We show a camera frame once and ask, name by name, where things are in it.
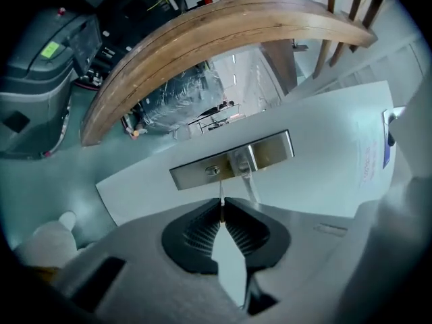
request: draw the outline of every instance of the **plastic-wrapped machine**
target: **plastic-wrapped machine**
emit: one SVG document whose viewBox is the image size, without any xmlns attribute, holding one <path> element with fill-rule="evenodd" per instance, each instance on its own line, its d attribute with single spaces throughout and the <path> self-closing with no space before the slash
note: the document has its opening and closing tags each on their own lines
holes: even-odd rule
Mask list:
<svg viewBox="0 0 432 324">
<path fill-rule="evenodd" d="M 222 102 L 222 82 L 213 62 L 205 61 L 168 80 L 137 108 L 147 130 L 170 132 Z"/>
</svg>

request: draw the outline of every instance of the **plastic wrap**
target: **plastic wrap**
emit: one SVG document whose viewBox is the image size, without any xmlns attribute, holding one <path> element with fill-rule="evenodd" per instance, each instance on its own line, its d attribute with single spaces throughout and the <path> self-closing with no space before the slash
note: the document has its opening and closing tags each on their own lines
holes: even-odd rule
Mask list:
<svg viewBox="0 0 432 324">
<path fill-rule="evenodd" d="M 206 61 L 168 80 L 140 106 L 146 129 L 169 132 L 222 102 L 222 82 L 213 63 Z"/>
</svg>

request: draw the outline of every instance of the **black slot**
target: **black slot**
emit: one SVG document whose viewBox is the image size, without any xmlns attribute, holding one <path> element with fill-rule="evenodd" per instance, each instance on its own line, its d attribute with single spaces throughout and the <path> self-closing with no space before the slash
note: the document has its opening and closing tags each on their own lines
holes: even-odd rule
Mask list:
<svg viewBox="0 0 432 324">
<path fill-rule="evenodd" d="M 109 286 L 126 264 L 125 261 L 109 257 L 93 273 L 87 282 L 72 296 L 72 302 L 90 313 L 94 312 Z"/>
<path fill-rule="evenodd" d="M 30 122 L 30 119 L 19 111 L 14 111 L 3 123 L 15 133 L 20 133 Z"/>
</svg>

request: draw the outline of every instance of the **green label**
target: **green label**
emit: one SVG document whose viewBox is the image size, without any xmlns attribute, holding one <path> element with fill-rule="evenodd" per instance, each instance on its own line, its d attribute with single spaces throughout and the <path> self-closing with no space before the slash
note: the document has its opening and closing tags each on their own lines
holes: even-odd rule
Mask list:
<svg viewBox="0 0 432 324">
<path fill-rule="evenodd" d="M 60 45 L 54 41 L 48 43 L 48 45 L 43 49 L 42 53 L 40 53 L 43 57 L 47 57 L 48 59 L 53 56 L 54 52 Z"/>
</svg>

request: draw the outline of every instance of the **gray floor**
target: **gray floor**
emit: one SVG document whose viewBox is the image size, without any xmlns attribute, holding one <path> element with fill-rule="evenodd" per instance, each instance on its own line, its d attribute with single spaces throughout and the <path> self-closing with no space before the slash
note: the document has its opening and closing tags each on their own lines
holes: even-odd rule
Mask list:
<svg viewBox="0 0 432 324">
<path fill-rule="evenodd" d="M 38 161 L 0 159 L 1 223 L 12 248 L 40 224 L 68 210 L 77 214 L 73 233 L 79 247 L 100 239 L 115 224 L 95 184 L 176 143 L 171 135 L 132 140 L 118 123 L 100 145 L 82 148 L 79 128 L 93 94 L 72 86 L 70 124 L 53 156 Z"/>
</svg>

